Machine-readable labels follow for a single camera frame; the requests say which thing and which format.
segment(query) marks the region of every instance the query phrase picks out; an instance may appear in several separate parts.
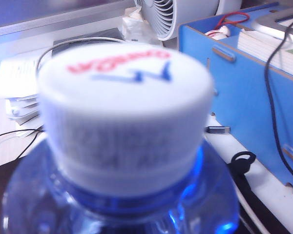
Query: bottle neck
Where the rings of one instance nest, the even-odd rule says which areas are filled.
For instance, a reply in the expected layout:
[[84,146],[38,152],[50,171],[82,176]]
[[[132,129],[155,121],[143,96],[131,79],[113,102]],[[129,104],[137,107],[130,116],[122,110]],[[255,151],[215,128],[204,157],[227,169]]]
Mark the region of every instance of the bottle neck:
[[197,151],[195,164],[191,171],[175,185],[161,192],[130,198],[105,196],[89,192],[68,181],[58,170],[52,155],[46,157],[49,185],[56,191],[63,191],[74,201],[94,212],[109,215],[139,215],[155,210],[166,210],[176,204],[197,181],[203,162],[203,150]]

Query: black strap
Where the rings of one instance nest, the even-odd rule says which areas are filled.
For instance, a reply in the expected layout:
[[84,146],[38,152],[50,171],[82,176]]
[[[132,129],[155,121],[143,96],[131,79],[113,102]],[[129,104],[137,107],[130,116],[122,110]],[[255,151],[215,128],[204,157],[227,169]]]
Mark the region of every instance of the black strap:
[[[228,164],[231,176],[251,209],[271,234],[290,234],[289,231],[279,222],[279,220],[251,190],[251,187],[244,174],[250,170],[251,164],[255,161],[255,159],[256,155],[249,151],[243,151],[235,154],[231,159],[231,163]],[[253,233],[260,233],[259,230],[254,227],[254,223],[251,221],[251,219],[246,217],[247,214],[244,210],[241,210],[240,215],[251,227]]]

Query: red logo text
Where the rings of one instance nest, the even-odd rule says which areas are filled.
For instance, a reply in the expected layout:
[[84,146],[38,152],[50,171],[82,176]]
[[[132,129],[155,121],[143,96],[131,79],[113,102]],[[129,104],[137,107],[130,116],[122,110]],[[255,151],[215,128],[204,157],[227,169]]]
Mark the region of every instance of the red logo text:
[[102,59],[94,59],[89,62],[78,63],[76,65],[69,65],[67,66],[67,69],[72,73],[83,73],[90,70],[96,70],[98,72],[109,72],[114,70],[120,64],[148,57],[167,59],[170,57],[170,53],[163,50],[152,49],[143,52],[134,52],[125,55],[118,55]]

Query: plastic bag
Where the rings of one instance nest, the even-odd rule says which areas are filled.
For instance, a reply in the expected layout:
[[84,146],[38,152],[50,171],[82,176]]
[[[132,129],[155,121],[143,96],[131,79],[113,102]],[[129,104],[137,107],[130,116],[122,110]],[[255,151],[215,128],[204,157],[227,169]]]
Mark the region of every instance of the plastic bag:
[[149,23],[142,18],[140,6],[125,10],[122,34],[126,41],[163,45]]

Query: blue plastic bottle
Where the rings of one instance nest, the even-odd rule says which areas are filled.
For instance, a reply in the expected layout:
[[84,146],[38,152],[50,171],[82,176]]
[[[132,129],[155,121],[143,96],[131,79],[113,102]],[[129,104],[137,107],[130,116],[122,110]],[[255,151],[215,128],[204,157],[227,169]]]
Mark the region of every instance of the blue plastic bottle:
[[235,231],[231,177],[202,143],[213,88],[198,62],[148,45],[97,44],[57,55],[39,87],[48,137],[11,178],[4,233]]

